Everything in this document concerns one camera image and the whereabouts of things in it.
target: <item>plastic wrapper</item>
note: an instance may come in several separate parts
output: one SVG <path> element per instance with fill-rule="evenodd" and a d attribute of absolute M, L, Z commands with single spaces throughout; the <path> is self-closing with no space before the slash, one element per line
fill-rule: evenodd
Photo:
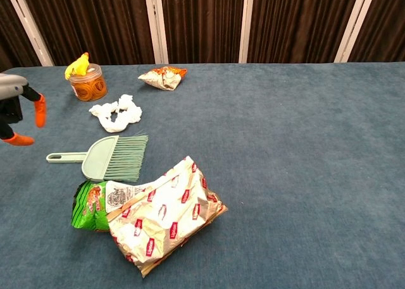
<path fill-rule="evenodd" d="M 227 207 L 190 157 L 142 188 L 107 219 L 118 248 L 144 277 Z"/>
<path fill-rule="evenodd" d="M 73 198 L 72 226 L 78 229 L 108 231 L 107 213 L 120 208 L 142 188 L 109 180 L 83 182 Z"/>
<path fill-rule="evenodd" d="M 186 74 L 187 69 L 164 66 L 142 74 L 138 78 L 146 82 L 148 85 L 152 85 L 158 89 L 173 91 L 177 88 Z"/>

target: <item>plastic jar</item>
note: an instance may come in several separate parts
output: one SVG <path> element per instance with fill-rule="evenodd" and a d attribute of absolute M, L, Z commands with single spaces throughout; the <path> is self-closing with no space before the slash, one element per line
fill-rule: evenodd
<path fill-rule="evenodd" d="M 95 101 L 107 94 L 101 67 L 95 63 L 89 64 L 85 76 L 72 75 L 69 81 L 75 95 L 81 101 Z"/>

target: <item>brush bristles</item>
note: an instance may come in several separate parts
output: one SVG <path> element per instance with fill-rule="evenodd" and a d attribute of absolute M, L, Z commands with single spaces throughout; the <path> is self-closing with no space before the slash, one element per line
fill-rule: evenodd
<path fill-rule="evenodd" d="M 137 181 L 147 140 L 147 135 L 118 137 L 104 179 Z"/>

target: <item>dustpan handle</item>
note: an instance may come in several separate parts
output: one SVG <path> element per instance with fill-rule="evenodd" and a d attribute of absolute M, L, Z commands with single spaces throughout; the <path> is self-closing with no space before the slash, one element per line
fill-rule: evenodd
<path fill-rule="evenodd" d="M 46 160 L 49 163 L 81 163 L 86 155 L 87 152 L 50 153 Z"/>

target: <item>crumpled paper towel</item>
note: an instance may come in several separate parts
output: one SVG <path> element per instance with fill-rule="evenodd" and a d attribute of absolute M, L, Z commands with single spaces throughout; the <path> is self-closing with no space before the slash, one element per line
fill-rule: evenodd
<path fill-rule="evenodd" d="M 96 104 L 89 109 L 89 112 L 98 117 L 100 124 L 107 132 L 121 132 L 126 129 L 129 123 L 139 122 L 142 115 L 141 108 L 135 105 L 132 98 L 132 95 L 123 94 L 118 102 L 106 103 L 102 106 Z M 113 112 L 118 114 L 115 121 L 111 120 L 111 113 Z"/>

